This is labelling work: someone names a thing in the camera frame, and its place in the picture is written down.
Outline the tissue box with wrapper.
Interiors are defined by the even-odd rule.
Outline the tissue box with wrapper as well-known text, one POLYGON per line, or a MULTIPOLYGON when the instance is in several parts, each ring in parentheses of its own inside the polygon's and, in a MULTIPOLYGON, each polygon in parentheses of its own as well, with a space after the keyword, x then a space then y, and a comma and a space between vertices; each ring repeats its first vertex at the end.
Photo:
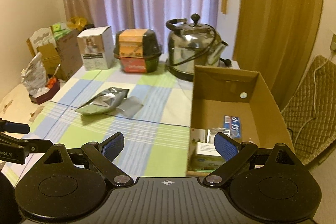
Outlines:
POLYGON ((60 82, 56 77, 57 71, 58 68, 51 78, 48 77, 40 52, 21 71, 21 84, 28 91, 32 103, 41 105, 51 100, 60 90, 60 82))

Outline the white carved holder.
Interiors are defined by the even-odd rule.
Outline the white carved holder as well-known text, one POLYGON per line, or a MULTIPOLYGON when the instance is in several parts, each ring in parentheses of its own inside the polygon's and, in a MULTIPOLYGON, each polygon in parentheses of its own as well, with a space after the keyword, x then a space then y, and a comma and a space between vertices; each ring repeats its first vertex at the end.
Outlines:
POLYGON ((38 53, 38 47, 52 44, 56 48, 56 40, 51 26, 35 31, 32 36, 27 39, 26 43, 32 57, 38 53))

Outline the blue floss box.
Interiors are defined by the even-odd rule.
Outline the blue floss box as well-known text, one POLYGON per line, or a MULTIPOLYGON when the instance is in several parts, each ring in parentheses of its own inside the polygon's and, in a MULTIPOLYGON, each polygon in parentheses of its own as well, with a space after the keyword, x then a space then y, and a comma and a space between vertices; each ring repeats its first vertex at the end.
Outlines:
POLYGON ((241 139, 241 122, 239 117, 234 116, 224 116, 224 128, 230 132, 230 137, 232 139, 241 139))

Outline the brown paper bag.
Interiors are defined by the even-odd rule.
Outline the brown paper bag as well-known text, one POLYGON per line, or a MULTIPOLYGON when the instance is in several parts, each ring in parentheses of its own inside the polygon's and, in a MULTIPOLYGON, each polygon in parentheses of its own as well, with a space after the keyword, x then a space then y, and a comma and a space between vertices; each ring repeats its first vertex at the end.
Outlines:
POLYGON ((83 65, 79 46, 77 44, 78 30, 72 30, 56 41, 60 57, 62 79, 69 80, 83 65))

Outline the wall socket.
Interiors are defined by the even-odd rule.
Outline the wall socket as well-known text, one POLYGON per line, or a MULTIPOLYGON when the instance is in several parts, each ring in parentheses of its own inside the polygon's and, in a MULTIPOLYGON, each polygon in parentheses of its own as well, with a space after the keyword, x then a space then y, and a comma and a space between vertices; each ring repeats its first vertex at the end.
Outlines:
POLYGON ((330 50, 332 52, 336 52, 336 34, 333 34, 333 37, 330 43, 330 50))

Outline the checkered tablecloth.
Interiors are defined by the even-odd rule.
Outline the checkered tablecloth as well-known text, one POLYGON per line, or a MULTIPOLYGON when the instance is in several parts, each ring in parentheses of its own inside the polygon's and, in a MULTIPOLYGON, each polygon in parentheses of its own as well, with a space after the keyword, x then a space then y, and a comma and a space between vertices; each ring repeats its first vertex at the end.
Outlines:
POLYGON ((153 73, 125 73, 120 64, 105 71, 79 69, 56 95, 42 105, 33 104, 23 85, 1 102, 3 119, 28 123, 29 138, 49 139, 68 148, 89 141, 101 142, 116 132, 125 138, 115 164, 133 178, 182 177, 187 169, 193 85, 165 69, 161 56, 153 73), (109 87, 127 89, 142 108, 133 118, 116 112, 83 116, 76 109, 109 87))

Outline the brown curtain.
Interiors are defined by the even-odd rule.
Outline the brown curtain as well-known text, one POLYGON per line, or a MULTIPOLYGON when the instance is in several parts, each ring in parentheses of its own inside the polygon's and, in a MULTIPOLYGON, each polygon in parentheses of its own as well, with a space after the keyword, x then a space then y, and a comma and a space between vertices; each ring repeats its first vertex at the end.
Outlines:
POLYGON ((262 74, 279 108, 308 64, 323 0, 241 0, 234 59, 262 74))

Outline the stainless steel kettle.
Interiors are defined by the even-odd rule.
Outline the stainless steel kettle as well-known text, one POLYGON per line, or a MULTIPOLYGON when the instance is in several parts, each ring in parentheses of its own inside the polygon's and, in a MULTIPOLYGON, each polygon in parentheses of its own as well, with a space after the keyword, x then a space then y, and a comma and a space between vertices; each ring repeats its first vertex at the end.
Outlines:
POLYGON ((170 30, 168 36, 167 70, 184 81, 193 81, 195 66, 217 67, 221 54, 228 43, 213 26, 200 22, 199 14, 186 18, 171 19, 166 22, 170 30))

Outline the cardboard box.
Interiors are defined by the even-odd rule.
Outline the cardboard box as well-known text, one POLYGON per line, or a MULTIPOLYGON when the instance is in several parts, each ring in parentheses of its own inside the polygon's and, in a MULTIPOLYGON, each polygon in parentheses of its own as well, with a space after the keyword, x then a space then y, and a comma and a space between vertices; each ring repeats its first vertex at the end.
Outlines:
POLYGON ((219 67, 195 67, 188 155, 201 135, 223 127, 226 116, 240 118, 243 141, 260 148, 285 143, 293 149, 284 119, 261 73, 219 67))

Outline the white product box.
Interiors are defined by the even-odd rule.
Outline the white product box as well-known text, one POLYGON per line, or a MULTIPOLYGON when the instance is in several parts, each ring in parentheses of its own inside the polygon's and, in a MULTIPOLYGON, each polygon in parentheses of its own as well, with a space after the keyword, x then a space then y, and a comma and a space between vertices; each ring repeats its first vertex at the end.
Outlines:
POLYGON ((110 26, 89 28, 77 36, 84 68, 87 71, 107 70, 114 63, 114 40, 110 26))

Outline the wire rack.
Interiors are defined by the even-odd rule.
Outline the wire rack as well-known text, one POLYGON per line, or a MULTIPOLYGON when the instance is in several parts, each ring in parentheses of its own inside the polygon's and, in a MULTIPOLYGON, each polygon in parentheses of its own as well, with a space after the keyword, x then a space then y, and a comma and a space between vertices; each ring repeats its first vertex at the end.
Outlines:
POLYGON ((226 128, 211 128, 207 130, 192 128, 190 131, 191 142, 214 144, 215 135, 219 132, 223 133, 224 135, 230 136, 230 130, 226 128))

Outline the white tablet medicine box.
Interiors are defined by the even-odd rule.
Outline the white tablet medicine box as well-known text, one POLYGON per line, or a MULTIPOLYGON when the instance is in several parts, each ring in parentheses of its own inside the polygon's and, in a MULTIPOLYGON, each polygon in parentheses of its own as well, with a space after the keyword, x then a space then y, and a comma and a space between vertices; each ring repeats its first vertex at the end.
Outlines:
POLYGON ((191 155, 190 166, 196 170, 216 170, 225 162, 214 144, 198 142, 191 155))

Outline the silver foil tea pouch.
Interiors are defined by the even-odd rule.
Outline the silver foil tea pouch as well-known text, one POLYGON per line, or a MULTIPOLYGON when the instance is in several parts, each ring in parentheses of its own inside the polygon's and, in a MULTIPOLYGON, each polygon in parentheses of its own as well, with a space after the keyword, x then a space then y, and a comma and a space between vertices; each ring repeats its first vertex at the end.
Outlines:
POLYGON ((128 92, 129 89, 107 88, 75 111, 81 115, 96 115, 111 112, 127 97, 128 92))

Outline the quilted chair cover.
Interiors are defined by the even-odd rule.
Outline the quilted chair cover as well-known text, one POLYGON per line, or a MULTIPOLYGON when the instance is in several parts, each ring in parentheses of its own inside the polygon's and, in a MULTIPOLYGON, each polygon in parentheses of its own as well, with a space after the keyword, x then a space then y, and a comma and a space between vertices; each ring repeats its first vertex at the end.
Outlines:
POLYGON ((311 163, 335 142, 335 64, 316 56, 281 114, 296 156, 311 163))

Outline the yellow gift bow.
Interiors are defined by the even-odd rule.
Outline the yellow gift bow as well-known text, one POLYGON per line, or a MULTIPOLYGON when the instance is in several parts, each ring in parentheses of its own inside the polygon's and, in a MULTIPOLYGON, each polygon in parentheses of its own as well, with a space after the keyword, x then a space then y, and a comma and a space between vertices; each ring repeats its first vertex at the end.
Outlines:
POLYGON ((73 16, 67 21, 67 27, 73 30, 82 31, 87 25, 87 18, 82 16, 73 16))

